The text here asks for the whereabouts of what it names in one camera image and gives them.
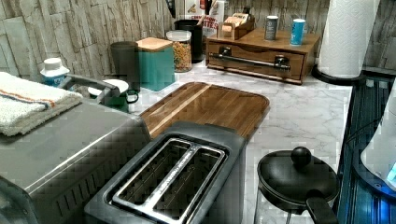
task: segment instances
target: wooden box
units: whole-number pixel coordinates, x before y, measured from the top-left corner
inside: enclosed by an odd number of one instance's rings
[[[217,31],[217,37],[228,37],[232,40],[237,40],[242,36],[247,35],[252,30],[254,30],[254,17],[250,16],[250,20],[236,27],[235,24],[231,22],[220,22]]]
[[[303,44],[293,46],[290,44],[290,32],[285,31],[277,31],[274,41],[264,39],[263,28],[255,29],[238,40],[213,35],[206,40],[206,66],[301,85],[315,63],[319,38],[319,35],[305,34]],[[274,63],[276,56],[283,55],[289,59],[290,70],[214,56],[224,48],[230,49],[233,58],[258,63]]]

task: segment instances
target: marble countertop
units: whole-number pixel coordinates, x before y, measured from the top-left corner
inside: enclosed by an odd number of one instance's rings
[[[312,154],[337,171],[344,136],[351,87],[334,86],[308,76],[302,86],[247,77],[208,69],[205,61],[188,73],[176,73],[177,82],[161,91],[141,89],[140,99],[130,105],[139,115],[164,96],[187,82],[205,82],[266,96],[270,110],[247,144],[247,169],[243,223],[253,223],[259,178],[257,164],[266,154],[277,150],[308,147]],[[267,201],[261,223],[286,223],[287,213]],[[290,223],[314,223],[307,211],[291,216]]]

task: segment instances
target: teal canister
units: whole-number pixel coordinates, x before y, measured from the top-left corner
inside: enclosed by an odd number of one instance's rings
[[[148,37],[136,41],[139,47],[141,87],[160,91],[175,82],[172,41]]]

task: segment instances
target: kitchen towel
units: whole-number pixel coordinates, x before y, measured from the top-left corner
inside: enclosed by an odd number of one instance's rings
[[[379,0],[330,1],[318,70],[331,77],[361,73]]]
[[[0,133],[25,134],[77,105],[82,95],[0,72]]]

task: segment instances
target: wooden wall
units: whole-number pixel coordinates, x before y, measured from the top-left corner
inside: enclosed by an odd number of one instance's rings
[[[45,59],[71,73],[114,73],[113,42],[163,37],[172,18],[164,0],[0,0],[0,71],[39,79]]]
[[[256,27],[267,15],[279,29],[305,18],[306,31],[322,34],[330,0],[229,0],[226,15],[251,6]],[[184,0],[176,0],[177,15]],[[0,0],[0,71],[39,79],[45,59],[61,57],[74,74],[103,79],[114,74],[109,45],[172,29],[165,0]],[[381,0],[365,64],[396,69],[396,1]]]
[[[256,18],[256,27],[264,27],[265,18],[278,16],[278,29],[291,30],[293,19],[305,19],[306,31],[322,34],[326,24],[330,0],[229,0],[228,15],[251,6]]]
[[[306,31],[323,34],[330,0],[229,0],[228,15],[251,6],[256,27],[265,17],[279,17],[279,30],[290,30],[292,19],[306,19]],[[380,0],[374,28],[366,52],[365,65],[396,70],[396,0]]]
[[[396,70],[396,0],[381,0],[364,64]]]

